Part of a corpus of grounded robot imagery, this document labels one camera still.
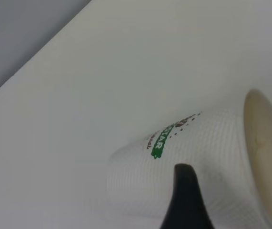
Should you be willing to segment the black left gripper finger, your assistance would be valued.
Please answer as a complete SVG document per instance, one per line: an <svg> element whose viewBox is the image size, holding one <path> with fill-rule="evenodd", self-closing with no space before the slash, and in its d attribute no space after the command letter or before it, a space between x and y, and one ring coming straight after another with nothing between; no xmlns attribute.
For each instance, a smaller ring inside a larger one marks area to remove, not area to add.
<svg viewBox="0 0 272 229"><path fill-rule="evenodd" d="M192 166L176 164L173 193L162 229L212 229L196 173Z"/></svg>

